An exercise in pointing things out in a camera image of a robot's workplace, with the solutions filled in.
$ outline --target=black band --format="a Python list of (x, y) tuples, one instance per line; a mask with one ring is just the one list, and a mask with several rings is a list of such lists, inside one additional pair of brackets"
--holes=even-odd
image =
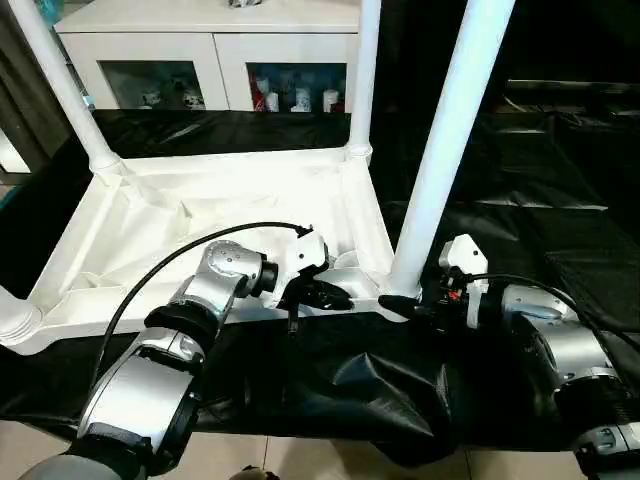
[(122, 480), (139, 478), (143, 462), (140, 454), (111, 438), (85, 436), (75, 440), (63, 455), (83, 457), (113, 470)]
[(145, 319), (147, 328), (164, 327), (191, 337), (206, 353), (218, 334), (218, 320), (206, 308), (192, 303), (169, 304), (153, 310)]

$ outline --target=glass cabinet door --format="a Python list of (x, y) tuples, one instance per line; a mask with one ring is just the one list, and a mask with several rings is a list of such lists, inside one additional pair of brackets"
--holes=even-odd
[(97, 109), (228, 110), (210, 33), (60, 33)]
[(214, 35), (231, 110), (350, 112), (357, 34)]
[(247, 63), (255, 111), (345, 111), (344, 63)]
[(122, 109), (204, 110), (193, 62), (100, 61)]

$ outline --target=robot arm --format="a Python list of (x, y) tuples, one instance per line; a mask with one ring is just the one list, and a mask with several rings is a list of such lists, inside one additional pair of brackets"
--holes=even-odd
[(488, 266), (469, 235), (448, 242), (439, 265), (445, 275), (435, 305), (394, 296), (380, 297), (381, 305), (441, 332), (506, 330), (536, 390), (555, 405), (582, 472), (591, 479), (640, 478), (640, 404), (597, 332), (560, 298), (566, 294), (486, 279), (468, 283), (467, 275), (482, 276)]
[(273, 291), (277, 279), (265, 255), (211, 243), (195, 275), (100, 378), (70, 449), (22, 479), (129, 480), (175, 467), (196, 421), (205, 358), (234, 299)]

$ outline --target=tile floor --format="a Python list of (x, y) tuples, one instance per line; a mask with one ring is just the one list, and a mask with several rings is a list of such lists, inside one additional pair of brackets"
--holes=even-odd
[[(18, 423), (0, 422), (0, 480), (15, 480), (66, 444)], [(406, 470), (365, 442), (195, 434), (170, 480), (226, 480), (246, 465), (264, 466), (282, 480), (578, 480), (569, 453), (459, 451)]]

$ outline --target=black tablecloth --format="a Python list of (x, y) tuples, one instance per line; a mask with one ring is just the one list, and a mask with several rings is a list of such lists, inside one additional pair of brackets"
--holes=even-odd
[[(125, 157), (325, 148), (348, 137), (348, 118), (339, 115), (98, 112), (97, 119)], [(370, 171), (394, 243), (427, 134), (428, 125), (396, 115), (373, 125)], [(480, 116), (424, 281), (441, 245), (469, 233), (490, 271), (533, 276), (609, 321), (638, 327), (638, 147), (632, 119)], [(14, 294), (26, 296), (37, 279), (88, 185), (86, 166), (70, 142), (0, 210), (0, 284)], [(225, 327), (208, 362), (198, 429), (367, 439), (392, 453), (413, 449), (422, 460), (459, 442), (567, 446), (548, 398), (532, 390), (496, 335), (445, 341), (423, 325), (374, 314), (302, 319), (293, 337), (285, 327)], [(131, 338), (116, 338), (110, 355)], [(607, 341), (640, 386), (637, 355)], [(0, 417), (47, 428), (77, 418), (98, 342), (64, 340), (31, 357), (0, 350)]]

